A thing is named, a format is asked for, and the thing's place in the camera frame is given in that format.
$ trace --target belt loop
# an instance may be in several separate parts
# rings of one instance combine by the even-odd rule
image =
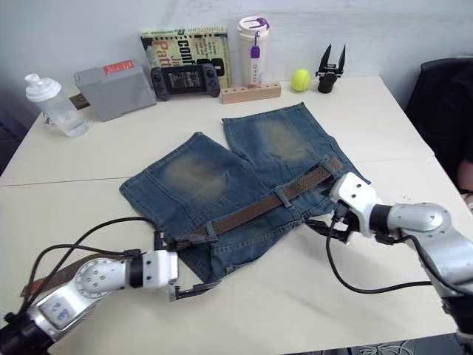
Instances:
[[[279,186],[277,186],[273,191],[276,194],[276,196],[279,197],[279,199],[284,204],[284,207],[286,209],[289,209],[290,207],[293,206],[293,204],[288,200],[286,195],[284,195],[284,192],[282,191],[282,189]]]
[[[212,221],[211,220],[209,220],[205,224],[205,229],[207,229],[208,236],[210,237],[208,239],[209,241],[217,241],[219,239],[218,236],[217,236],[217,233],[215,233],[215,231],[214,231],[214,227],[212,226]]]
[[[329,173],[336,179],[340,178],[344,174],[344,167],[341,165],[340,169],[335,169],[332,164],[329,163],[331,157],[329,155],[324,155],[320,164],[329,171]]]

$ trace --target yellow tennis ball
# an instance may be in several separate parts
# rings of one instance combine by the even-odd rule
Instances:
[[[293,74],[293,89],[295,91],[305,91],[308,89],[310,81],[310,73],[306,69],[298,69]]]

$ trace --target plastic shaker bottle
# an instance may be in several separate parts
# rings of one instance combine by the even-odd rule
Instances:
[[[61,85],[51,78],[39,78],[29,74],[27,99],[34,102],[43,113],[68,137],[78,137],[87,132],[89,126],[68,97],[61,91]]]

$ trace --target book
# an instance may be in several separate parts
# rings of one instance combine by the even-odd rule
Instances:
[[[226,27],[147,31],[142,33],[141,43],[153,68],[212,63],[219,76],[220,87],[231,85]]]

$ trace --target jeans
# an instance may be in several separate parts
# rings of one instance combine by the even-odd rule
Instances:
[[[197,132],[120,187],[122,195],[151,218],[168,241],[207,227],[211,243],[180,252],[204,282],[220,280],[254,261],[309,217],[331,212],[333,203],[323,192],[336,178],[346,172],[361,177],[304,104],[226,118],[223,123],[231,151]],[[344,168],[335,171],[327,163],[330,158],[338,158]],[[288,200],[282,190],[319,165],[334,179]],[[213,233],[216,220],[269,194],[276,194],[284,204],[224,234]]]

